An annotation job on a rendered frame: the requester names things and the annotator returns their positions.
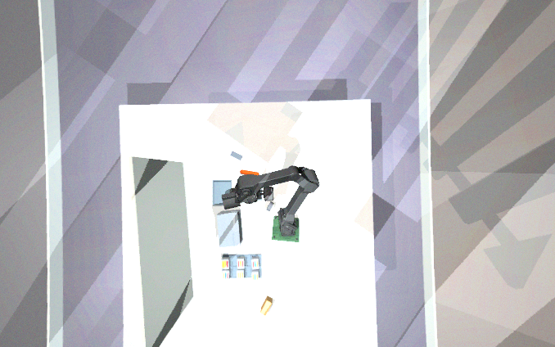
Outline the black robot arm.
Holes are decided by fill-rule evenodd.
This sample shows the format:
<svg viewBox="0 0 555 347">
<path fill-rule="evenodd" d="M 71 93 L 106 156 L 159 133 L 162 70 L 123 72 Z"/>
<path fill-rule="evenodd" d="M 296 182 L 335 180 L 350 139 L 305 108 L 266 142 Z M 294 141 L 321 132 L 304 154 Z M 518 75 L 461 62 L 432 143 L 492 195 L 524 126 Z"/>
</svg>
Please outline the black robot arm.
<svg viewBox="0 0 555 347">
<path fill-rule="evenodd" d="M 301 174 L 301 175 L 300 175 Z M 223 207 L 228 210 L 241 206 L 241 203 L 252 204 L 262 199 L 260 189 L 280 183 L 295 182 L 299 184 L 287 207 L 277 212 L 282 237 L 294 236 L 297 229 L 295 213 L 309 193 L 315 192 L 320 186 L 317 174 L 313 169 L 289 166 L 271 173 L 261 175 L 245 174 L 237 179 L 235 192 L 222 195 Z"/>
</svg>

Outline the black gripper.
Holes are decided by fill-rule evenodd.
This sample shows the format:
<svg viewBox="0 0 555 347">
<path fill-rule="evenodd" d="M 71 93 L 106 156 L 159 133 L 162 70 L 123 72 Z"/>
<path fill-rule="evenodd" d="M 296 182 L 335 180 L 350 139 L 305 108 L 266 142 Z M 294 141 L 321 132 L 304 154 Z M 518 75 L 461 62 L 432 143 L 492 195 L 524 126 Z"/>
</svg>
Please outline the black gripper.
<svg viewBox="0 0 555 347">
<path fill-rule="evenodd" d="M 235 188 L 230 189 L 230 193 L 235 192 Z M 264 187 L 264 190 L 260 190 L 261 196 L 264 196 L 264 201 L 273 201 L 273 187 Z"/>
</svg>

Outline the orange-handled screwdriver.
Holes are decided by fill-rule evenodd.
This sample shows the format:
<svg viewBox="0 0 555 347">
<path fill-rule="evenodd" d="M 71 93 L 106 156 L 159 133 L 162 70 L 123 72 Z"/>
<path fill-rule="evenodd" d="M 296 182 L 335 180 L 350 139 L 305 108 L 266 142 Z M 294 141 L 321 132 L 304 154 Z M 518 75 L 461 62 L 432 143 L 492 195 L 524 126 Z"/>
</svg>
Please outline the orange-handled screwdriver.
<svg viewBox="0 0 555 347">
<path fill-rule="evenodd" d="M 243 169 L 242 169 L 242 170 L 240 171 L 240 173 L 241 173 L 241 174 L 254 174 L 254 175 L 261 175 L 261 174 L 259 174 L 259 173 L 257 173 L 257 172 L 253 172 L 253 171 L 248 171 L 248 170 L 243 170 Z"/>
</svg>

